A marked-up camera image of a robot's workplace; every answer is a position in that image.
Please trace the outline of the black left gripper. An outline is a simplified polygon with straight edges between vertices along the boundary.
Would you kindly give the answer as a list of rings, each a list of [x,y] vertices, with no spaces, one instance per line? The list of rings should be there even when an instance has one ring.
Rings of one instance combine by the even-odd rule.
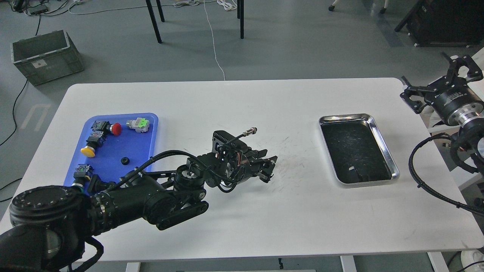
[[[256,134],[256,131],[247,130],[239,136],[233,136],[224,130],[214,131],[210,154],[213,159],[209,165],[218,175],[208,173],[206,184],[209,187],[218,187],[228,193],[249,178],[258,177],[265,184],[269,183],[278,157],[266,157],[268,150],[253,150],[241,141],[242,137],[252,134]]]

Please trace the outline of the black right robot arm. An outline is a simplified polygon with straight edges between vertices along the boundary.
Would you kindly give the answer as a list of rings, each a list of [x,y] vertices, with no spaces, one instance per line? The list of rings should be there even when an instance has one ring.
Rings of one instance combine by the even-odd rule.
[[[460,131],[453,135],[440,133],[424,139],[413,148],[408,168],[419,188],[456,208],[482,216],[483,208],[452,200],[431,188],[419,177],[414,167],[414,156],[419,148],[435,139],[445,139],[451,141],[449,154],[457,167],[469,173],[483,174],[484,103],[468,86],[470,82],[481,81],[483,72],[469,55],[455,58],[444,52],[441,55],[449,62],[446,75],[426,86],[413,86],[403,76],[404,91],[400,97],[416,114],[426,106],[432,107],[445,125],[459,126]]]

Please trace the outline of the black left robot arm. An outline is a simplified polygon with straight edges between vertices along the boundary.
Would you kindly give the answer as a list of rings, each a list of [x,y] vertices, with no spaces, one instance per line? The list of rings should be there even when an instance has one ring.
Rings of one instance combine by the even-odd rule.
[[[96,249],[77,267],[84,272],[103,255],[95,236],[143,218],[165,230],[202,215],[209,208],[204,186],[224,193],[249,178],[268,183],[277,156],[255,150],[241,138],[214,131],[211,152],[193,156],[167,150],[128,172],[117,184],[86,195],[82,186],[100,181],[89,168],[78,172],[72,186],[49,185],[19,193],[10,204],[12,229],[1,235],[2,272],[57,272],[82,258],[85,245]]]

